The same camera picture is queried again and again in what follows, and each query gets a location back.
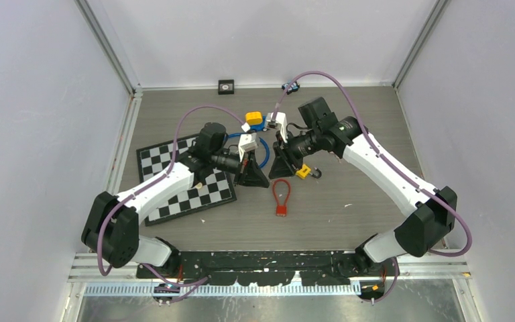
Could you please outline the yellow black padlock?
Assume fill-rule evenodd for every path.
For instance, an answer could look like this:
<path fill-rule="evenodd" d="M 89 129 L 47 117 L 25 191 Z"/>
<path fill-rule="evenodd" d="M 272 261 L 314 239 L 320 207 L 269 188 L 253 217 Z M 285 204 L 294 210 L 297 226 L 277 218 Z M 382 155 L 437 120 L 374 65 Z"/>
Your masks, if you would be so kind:
<path fill-rule="evenodd" d="M 311 176 L 315 179 L 319 179 L 322 176 L 322 172 L 317 167 L 309 167 L 303 164 L 299 170 L 296 171 L 296 176 L 305 179 L 307 176 Z"/>

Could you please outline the red cable seal tag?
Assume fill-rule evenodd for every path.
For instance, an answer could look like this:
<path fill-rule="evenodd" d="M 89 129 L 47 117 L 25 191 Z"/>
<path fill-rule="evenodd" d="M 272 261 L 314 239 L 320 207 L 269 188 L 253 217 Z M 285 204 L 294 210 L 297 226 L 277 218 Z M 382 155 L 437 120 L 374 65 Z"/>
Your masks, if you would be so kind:
<path fill-rule="evenodd" d="M 276 188 L 279 184 L 285 184 L 287 187 L 287 193 L 285 194 L 285 199 L 283 201 L 280 200 L 280 195 L 276 192 Z M 272 194 L 274 196 L 274 200 L 276 202 L 276 216 L 277 217 L 285 217 L 287 216 L 287 204 L 290 200 L 292 192 L 291 184 L 283 178 L 277 179 L 274 181 L 272 185 Z"/>

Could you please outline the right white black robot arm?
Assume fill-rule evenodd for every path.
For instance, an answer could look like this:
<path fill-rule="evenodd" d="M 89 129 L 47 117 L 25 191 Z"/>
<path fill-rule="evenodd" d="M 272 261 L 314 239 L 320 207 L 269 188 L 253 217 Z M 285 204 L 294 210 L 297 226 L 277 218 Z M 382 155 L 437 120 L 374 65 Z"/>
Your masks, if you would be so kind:
<path fill-rule="evenodd" d="M 308 101 L 298 111 L 305 129 L 297 136 L 287 130 L 284 113 L 269 113 L 266 117 L 267 126 L 277 130 L 271 179 L 294 176 L 303 167 L 305 157 L 327 151 L 361 170 L 405 216 L 398 227 L 356 248 L 356 266 L 362 274 L 375 274 L 383 261 L 395 256 L 421 257 L 453 230 L 455 216 L 445 208 L 456 207 L 457 195 L 452 189 L 437 189 L 387 156 L 367 128 L 352 116 L 338 119 L 324 98 Z"/>

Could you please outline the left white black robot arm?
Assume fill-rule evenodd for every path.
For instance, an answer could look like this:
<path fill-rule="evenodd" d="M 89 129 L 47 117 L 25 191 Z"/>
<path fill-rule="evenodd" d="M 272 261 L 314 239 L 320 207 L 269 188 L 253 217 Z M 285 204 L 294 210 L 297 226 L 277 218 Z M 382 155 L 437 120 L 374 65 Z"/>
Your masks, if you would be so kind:
<path fill-rule="evenodd" d="M 232 174 L 237 185 L 269 187 L 269 179 L 255 159 L 257 133 L 241 134 L 236 152 L 226 148 L 227 138 L 223 125 L 207 123 L 193 143 L 173 155 L 157 175 L 117 195 L 104 191 L 95 197 L 81 240 L 96 252 L 103 274 L 137 262 L 153 266 L 164 278 L 175 275 L 178 250 L 159 237 L 140 235 L 139 225 L 160 205 L 205 182 L 215 170 Z"/>

